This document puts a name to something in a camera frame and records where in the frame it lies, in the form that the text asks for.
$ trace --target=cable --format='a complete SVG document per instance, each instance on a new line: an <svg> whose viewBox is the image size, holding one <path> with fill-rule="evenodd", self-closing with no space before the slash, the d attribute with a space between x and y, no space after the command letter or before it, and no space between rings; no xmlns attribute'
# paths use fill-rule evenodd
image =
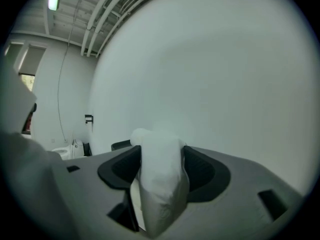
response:
<svg viewBox="0 0 320 240"><path fill-rule="evenodd" d="M74 14L73 14L72 28L71 28L70 33L69 33L68 44L67 44L67 47L66 47L64 56L63 56L63 60L62 60L62 63L61 63L61 68L60 68L60 73L59 73L59 79L58 79L58 91L57 91L58 115L59 115L59 122L60 122L60 127L61 127L61 132L62 132L62 135L63 135L64 142L67 142L67 140L66 140L66 137L65 137L64 130L63 130L63 128L62 128L61 117L60 117L60 107L59 107L60 78L61 78L61 72L62 72L62 68L63 68L63 66L64 66L65 58L66 58L66 55L67 55L67 52L68 52L68 49L69 49L70 37L71 37L71 33L72 33L73 29L74 29L74 25L75 25L77 13L78 13L78 10L79 10L80 2L81 2L81 0L78 0L78 3L77 3L76 6L75 6L75 10L74 10Z"/></svg>

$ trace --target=white wall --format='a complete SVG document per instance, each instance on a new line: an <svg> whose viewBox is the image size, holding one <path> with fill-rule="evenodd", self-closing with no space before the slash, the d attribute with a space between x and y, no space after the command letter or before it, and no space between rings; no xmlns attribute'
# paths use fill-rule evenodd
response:
<svg viewBox="0 0 320 240"><path fill-rule="evenodd" d="M90 88L98 60L81 56L80 47L71 44L63 62L68 45L57 40L20 34L12 34L9 39L46 46L32 89L37 97L37 111L31 121L32 139L46 150L67 146L72 141L72 134L73 139L87 143L89 140L85 114L88 112ZM62 63L59 109L67 142L62 134L58 114L58 81Z"/></svg>
<svg viewBox="0 0 320 240"><path fill-rule="evenodd" d="M152 0L101 55L94 154L135 128L250 159L305 194L319 164L319 54L286 0Z"/></svg>

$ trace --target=white cloth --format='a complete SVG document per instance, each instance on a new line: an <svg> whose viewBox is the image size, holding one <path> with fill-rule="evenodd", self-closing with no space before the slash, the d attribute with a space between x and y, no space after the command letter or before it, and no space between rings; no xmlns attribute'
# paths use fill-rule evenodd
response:
<svg viewBox="0 0 320 240"><path fill-rule="evenodd" d="M142 129L132 136L130 142L141 145L139 192L145 230L154 238L187 206L189 180L181 153L185 143L168 133Z"/></svg>

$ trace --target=ceiling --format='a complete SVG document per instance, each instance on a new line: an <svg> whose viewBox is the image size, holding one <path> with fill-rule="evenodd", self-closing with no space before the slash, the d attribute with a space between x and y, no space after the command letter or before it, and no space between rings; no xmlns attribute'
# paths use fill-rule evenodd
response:
<svg viewBox="0 0 320 240"><path fill-rule="evenodd" d="M87 51L89 47L98 21L111 1L112 0L106 0L95 17L93 27L90 30L88 41L85 45L85 51ZM97 34L91 55L96 55L98 50L101 50L104 40L118 22L119 18L124 14L129 16L130 13L127 13L127 10L136 1L138 0L118 1ZM147 1L148 0L141 0L139 6ZM59 0L58 9L52 11L48 9L48 0L29 0L18 14L11 33L42 36L64 42L69 41L71 44L81 47L88 21L98 2L99 0ZM127 5L129 6L126 10L121 11L124 4L125 6L123 8L126 8ZM120 20L120 22L118 22L118 25L113 29L112 34L114 34L125 21Z"/></svg>

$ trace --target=black slot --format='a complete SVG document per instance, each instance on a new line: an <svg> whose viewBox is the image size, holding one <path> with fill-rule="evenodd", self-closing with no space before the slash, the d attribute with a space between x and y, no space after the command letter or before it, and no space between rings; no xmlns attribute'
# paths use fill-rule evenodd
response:
<svg viewBox="0 0 320 240"><path fill-rule="evenodd" d="M258 196L274 221L288 209L272 190L259 192Z"/></svg>
<svg viewBox="0 0 320 240"><path fill-rule="evenodd" d="M67 167L66 169L68 170L69 173L72 173L74 171L79 170L80 168L76 165L71 165L71 166Z"/></svg>

